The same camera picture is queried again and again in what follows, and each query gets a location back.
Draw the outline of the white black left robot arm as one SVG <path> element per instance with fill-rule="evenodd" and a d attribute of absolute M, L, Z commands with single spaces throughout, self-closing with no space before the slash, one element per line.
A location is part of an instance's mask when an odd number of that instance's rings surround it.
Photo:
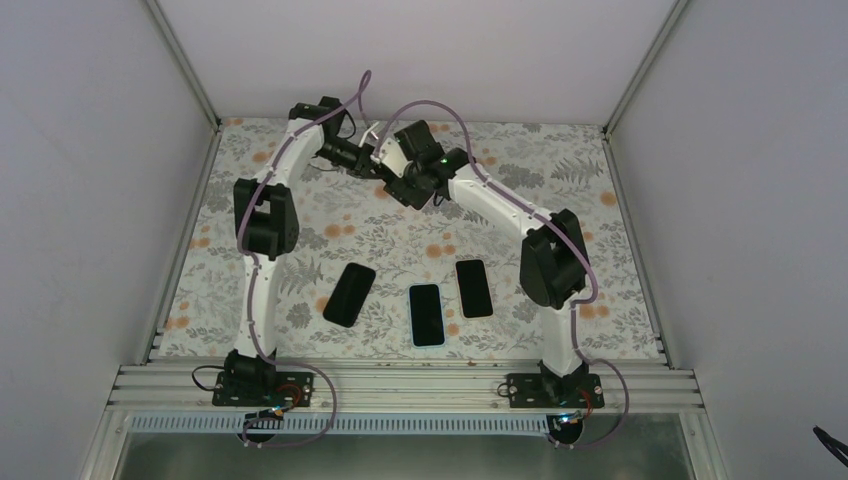
<path fill-rule="evenodd" d="M 372 146 L 341 136 L 350 114 L 340 99 L 298 103 L 289 112 L 282 145 L 252 178 L 233 187 L 237 249 L 245 261 L 245 296 L 233 350 L 213 388 L 216 406 L 263 406 L 296 390 L 283 386 L 274 363 L 280 259 L 296 246 L 300 225 L 291 190 L 310 162 L 323 158 L 357 178 L 379 176 Z"/>

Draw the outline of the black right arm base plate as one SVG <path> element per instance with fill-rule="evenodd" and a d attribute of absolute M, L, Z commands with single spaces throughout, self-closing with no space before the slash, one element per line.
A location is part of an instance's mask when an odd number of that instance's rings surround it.
<path fill-rule="evenodd" d="M 605 398 L 596 374 L 569 375 L 565 379 L 541 373 L 511 373 L 497 387 L 514 409 L 602 408 Z"/>

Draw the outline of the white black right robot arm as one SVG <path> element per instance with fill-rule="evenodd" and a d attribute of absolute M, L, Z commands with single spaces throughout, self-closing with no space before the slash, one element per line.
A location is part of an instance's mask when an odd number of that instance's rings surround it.
<path fill-rule="evenodd" d="M 424 121 L 396 133 L 384 127 L 375 139 L 372 159 L 388 175 L 387 191 L 401 203 L 420 209 L 432 197 L 442 197 L 519 244 L 520 286 L 538 306 L 542 326 L 541 392 L 552 406 L 570 404 L 589 373 L 567 317 L 590 267 L 577 217 L 521 198 L 494 179 L 469 147 L 446 150 Z"/>

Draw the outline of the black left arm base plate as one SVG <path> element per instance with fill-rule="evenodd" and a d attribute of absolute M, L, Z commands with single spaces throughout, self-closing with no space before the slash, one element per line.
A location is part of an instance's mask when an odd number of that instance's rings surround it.
<path fill-rule="evenodd" d="M 314 374 L 277 372 L 270 382 L 237 379 L 222 372 L 218 375 L 211 403 L 216 407 L 309 407 Z"/>

